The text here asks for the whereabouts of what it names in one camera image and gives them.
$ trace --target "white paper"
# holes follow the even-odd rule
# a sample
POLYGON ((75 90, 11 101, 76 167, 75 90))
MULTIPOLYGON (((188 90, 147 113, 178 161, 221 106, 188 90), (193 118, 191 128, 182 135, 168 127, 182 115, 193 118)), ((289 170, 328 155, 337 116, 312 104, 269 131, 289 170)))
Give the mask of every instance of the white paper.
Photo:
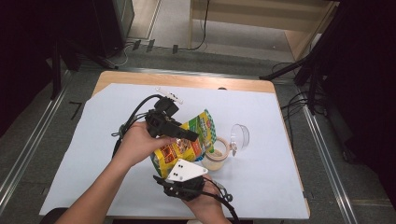
MULTIPOLYGON (((142 100, 157 93, 156 87, 111 84, 87 102, 40 215, 55 207, 70 206, 91 185, 111 159, 118 139, 111 134, 118 131, 142 100)), ((217 136, 230 140, 236 123, 248 128, 247 149, 230 156, 219 171, 209 172, 233 195, 231 205, 240 218, 309 218, 275 94, 162 88, 184 101, 177 105, 179 111, 174 115, 181 123, 207 109, 217 136)), ((148 101, 139 112, 147 112, 155 102, 148 101)), ((158 174, 149 158, 131 169, 107 215, 193 217, 181 200, 163 193, 153 175, 158 174)), ((225 207, 224 212, 231 217, 225 207)))

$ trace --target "hand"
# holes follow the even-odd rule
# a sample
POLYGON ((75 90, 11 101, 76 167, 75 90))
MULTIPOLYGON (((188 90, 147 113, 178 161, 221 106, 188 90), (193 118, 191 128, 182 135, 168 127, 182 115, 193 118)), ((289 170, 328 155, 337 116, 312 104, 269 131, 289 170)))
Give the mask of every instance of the hand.
POLYGON ((155 149, 176 141, 167 136, 153 138, 147 127, 146 122, 135 122, 124 135, 113 161, 120 162, 129 169, 147 158, 155 149))
MULTIPOLYGON (((212 179, 209 175, 204 175, 204 177, 210 180, 212 179)), ((218 188, 209 181, 205 182, 203 191, 216 195, 220 194, 218 188)), ((223 214, 221 203, 210 196, 200 195, 196 199, 189 202, 183 201, 183 203, 186 204, 194 213, 195 217, 204 224, 230 223, 223 214)))

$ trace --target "chip bag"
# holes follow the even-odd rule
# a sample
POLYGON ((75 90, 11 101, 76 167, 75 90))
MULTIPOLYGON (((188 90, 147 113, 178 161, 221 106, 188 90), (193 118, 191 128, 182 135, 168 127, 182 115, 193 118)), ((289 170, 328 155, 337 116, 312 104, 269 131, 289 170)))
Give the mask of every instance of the chip bag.
POLYGON ((177 139, 175 143, 158 148, 151 154, 151 161, 162 178, 168 177, 178 159, 200 161, 206 151, 214 150, 215 124, 207 110, 180 127, 198 133, 198 138, 195 142, 177 139))

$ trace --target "black cable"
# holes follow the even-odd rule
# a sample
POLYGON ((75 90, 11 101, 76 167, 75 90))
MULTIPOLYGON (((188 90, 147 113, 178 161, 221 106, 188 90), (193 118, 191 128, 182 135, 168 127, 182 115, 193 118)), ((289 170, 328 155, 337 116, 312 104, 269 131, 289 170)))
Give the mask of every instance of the black cable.
POLYGON ((107 61, 108 63, 113 64, 114 66, 117 66, 117 67, 125 65, 126 63, 128 63, 128 60, 129 60, 129 57, 128 57, 128 54, 126 53, 126 50, 127 50, 129 47, 133 46, 133 45, 134 45, 134 43, 131 44, 131 45, 126 45, 126 46, 122 49, 122 51, 123 51, 123 53, 124 53, 124 56, 125 56, 125 61, 124 61, 123 63, 113 63, 113 62, 111 62, 111 61, 109 60, 109 58, 105 58, 104 60, 107 61))
POLYGON ((208 193, 202 190, 195 190, 195 189, 182 189, 182 188, 177 188, 178 191, 185 191, 188 193, 194 193, 194 194, 204 194, 206 196, 212 197, 214 199, 216 199, 216 201, 224 204, 224 206, 226 206, 228 208, 228 210, 230 211, 231 215, 233 216, 233 221, 235 224, 240 224, 240 220, 238 215, 235 212, 235 209, 233 208, 232 205, 230 205, 225 199, 219 197, 219 195, 216 194, 212 194, 212 193, 208 193))
POLYGON ((284 74, 286 74, 286 73, 288 73, 290 71, 294 71, 294 69, 303 66, 306 62, 307 62, 307 57, 304 57, 304 58, 302 58, 301 60, 299 60, 299 61, 297 61, 295 63, 290 63, 290 65, 288 65, 288 66, 286 66, 284 68, 281 68, 280 70, 278 70, 276 72, 273 72, 270 75, 259 77, 259 80, 268 80, 268 81, 270 81, 270 80, 272 80, 274 78, 277 78, 277 77, 280 77, 280 76, 282 76, 282 75, 284 75, 284 74))
POLYGON ((145 104, 148 100, 152 99, 152 98, 160 98, 162 99, 163 96, 161 96, 160 94, 154 94, 154 95, 150 95, 149 97, 147 97, 146 99, 144 99, 138 106, 137 108, 134 110, 134 112, 132 113, 131 117, 128 118, 128 120, 122 124, 119 128, 119 132, 118 132, 118 136, 119 136, 119 140, 117 140, 116 145, 114 146, 113 149, 113 155, 112 158, 116 155, 117 151, 119 150, 119 147, 121 145, 122 142, 122 138, 123 136, 126 134, 126 132, 131 128, 132 124, 134 124, 134 122, 137 119, 134 119, 134 116, 136 115, 137 111, 140 109, 140 107, 143 106, 143 104, 145 104))
MULTIPOLYGON (((202 41, 201 41, 201 44, 200 44, 198 47, 193 48, 193 49, 178 49, 178 50, 197 50, 198 48, 200 48, 200 47, 204 44, 205 39, 206 39, 206 22, 207 22, 207 13, 208 13, 208 11, 209 11, 209 2, 210 2, 210 0, 207 0, 207 3, 206 3, 206 12, 205 12, 205 22, 204 22, 204 29, 203 29, 204 37, 203 37, 203 39, 202 39, 202 41)), ((153 46, 153 48, 154 48, 154 49, 173 49, 173 48, 159 47, 159 46, 153 46)))
POLYGON ((224 194, 221 192, 221 189, 219 188, 219 186, 218 186, 215 182, 213 182, 211 179, 208 179, 208 178, 206 178, 206 177, 204 177, 204 180, 205 180, 205 181, 208 181, 208 182, 210 182, 210 183, 212 183, 212 184, 219 190, 219 192, 220 192, 220 194, 221 194, 221 197, 224 198, 224 194))
MULTIPOLYGON (((294 136, 293 136, 293 130, 291 128, 290 117, 295 115, 295 114, 297 114, 305 105, 308 104, 308 99, 307 98, 299 99, 299 100, 296 100, 296 101, 293 101, 293 100, 296 97, 298 97, 300 95, 303 95, 303 94, 306 94, 306 93, 309 93, 309 91, 302 91, 302 92, 297 93, 296 95, 294 95, 289 100, 289 103, 287 105, 283 105, 283 106, 280 107, 281 110, 287 109, 287 114, 286 114, 286 116, 283 117, 283 119, 288 122, 289 133, 290 133, 290 145, 291 145, 291 149, 292 150, 294 149, 294 136), (290 107, 291 106, 295 106, 295 105, 297 105, 297 107, 294 107, 292 110, 290 110, 290 107)), ((321 92, 315 92, 315 95, 316 94, 325 96, 325 94, 323 94, 321 92)), ((322 102, 321 99, 320 100, 314 99, 314 105, 324 105, 324 103, 322 102)))
POLYGON ((276 63, 276 64, 274 64, 274 66, 271 68, 272 73, 274 73, 274 68, 276 68, 278 65, 281 65, 281 64, 285 64, 285 63, 276 63))
POLYGON ((204 44, 205 39, 206 39, 206 22, 207 22, 207 12, 209 11, 209 3, 210 3, 210 0, 207 0, 207 3, 206 3, 206 13, 205 13, 205 21, 204 21, 204 37, 202 38, 201 44, 200 44, 198 47, 196 47, 196 48, 193 48, 193 49, 184 49, 184 50, 196 50, 196 49, 200 48, 200 47, 204 44))

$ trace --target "black device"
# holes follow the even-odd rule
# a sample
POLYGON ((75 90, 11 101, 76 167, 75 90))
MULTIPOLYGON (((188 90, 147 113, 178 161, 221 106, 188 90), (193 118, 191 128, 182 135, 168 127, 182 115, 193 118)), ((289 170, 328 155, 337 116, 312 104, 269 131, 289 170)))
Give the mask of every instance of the black device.
POLYGON ((153 178, 157 181, 157 184, 163 186, 163 192, 169 197, 179 198, 184 201, 191 201, 200 195, 205 195, 214 198, 218 202, 224 204, 233 216, 233 223, 240 223, 238 215, 235 213, 234 208, 230 205, 233 200, 233 195, 227 193, 227 190, 220 184, 199 175, 193 179, 186 180, 184 182, 174 181, 166 182, 164 179, 154 175, 153 178), (203 191, 205 182, 211 182, 219 190, 219 195, 208 193, 203 191))
POLYGON ((55 6, 62 37, 105 58, 124 48, 134 20, 131 0, 61 0, 55 6))
POLYGON ((169 197, 179 198, 184 201, 191 201, 192 199, 200 195, 199 191, 204 188, 204 177, 197 176, 193 179, 187 180, 185 182, 168 183, 164 179, 153 176, 157 181, 157 184, 163 186, 163 192, 169 197))
POLYGON ((148 124, 148 133, 151 137, 157 137, 161 135, 166 135, 175 138, 185 138, 190 141, 195 141, 198 138, 198 133, 192 132, 190 130, 185 130, 180 128, 180 122, 177 122, 172 118, 172 116, 178 111, 178 107, 175 105, 174 100, 163 97, 159 94, 150 95, 145 100, 143 100, 140 105, 132 113, 131 117, 120 126, 117 133, 113 133, 113 136, 119 136, 119 140, 114 146, 113 157, 120 147, 123 136, 131 128, 135 121, 141 118, 145 118, 148 124), (136 115, 137 111, 145 104, 148 100, 152 98, 159 98, 154 105, 154 109, 150 109, 147 113, 143 114, 141 117, 136 115))

